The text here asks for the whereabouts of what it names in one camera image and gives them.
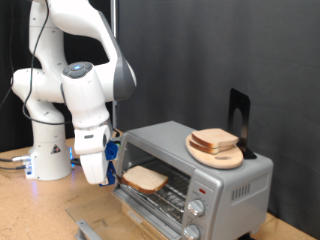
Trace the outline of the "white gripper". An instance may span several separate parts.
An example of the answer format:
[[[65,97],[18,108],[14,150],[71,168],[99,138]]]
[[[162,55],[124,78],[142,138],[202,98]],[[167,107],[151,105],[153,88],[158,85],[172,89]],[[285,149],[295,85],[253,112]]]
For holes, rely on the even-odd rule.
[[[106,184],[108,161],[104,152],[84,154],[80,163],[89,184]]]

